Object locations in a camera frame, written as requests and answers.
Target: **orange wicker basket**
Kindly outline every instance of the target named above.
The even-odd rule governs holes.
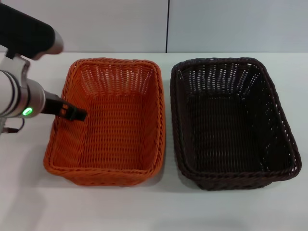
[[[84,122],[56,117],[46,170],[79,185],[134,185],[158,173],[165,150],[159,67],[146,60],[82,59],[62,98],[84,108]]]

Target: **white table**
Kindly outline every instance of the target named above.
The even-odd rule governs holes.
[[[207,192],[179,172],[173,150],[169,80],[173,65],[197,57],[255,57],[267,67],[301,153],[289,181],[250,191]],[[308,53],[63,53],[32,62],[28,77],[61,94],[78,59],[148,59],[162,71],[166,160],[159,176],[134,187],[80,187],[51,175],[43,157],[54,116],[0,136],[1,231],[306,231],[308,229]],[[18,119],[11,122],[18,126]]]

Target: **wicker basket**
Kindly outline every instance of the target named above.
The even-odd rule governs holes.
[[[155,63],[78,60],[69,69],[62,98],[88,115],[84,122],[55,118],[44,158],[48,172],[79,185],[134,185],[158,173],[165,106]]]
[[[296,142],[258,60],[179,63],[170,94],[178,166],[200,188],[255,189],[298,175]]]

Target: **green led light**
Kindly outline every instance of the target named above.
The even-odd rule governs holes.
[[[26,108],[24,111],[23,111],[23,115],[25,116],[27,116],[27,115],[29,115],[30,113],[32,112],[32,108],[31,107],[28,107],[28,108]]]

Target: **brown wicker basket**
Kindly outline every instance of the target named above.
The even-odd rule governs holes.
[[[296,142],[258,60],[181,62],[170,94],[178,166],[200,188],[255,189],[298,175]]]

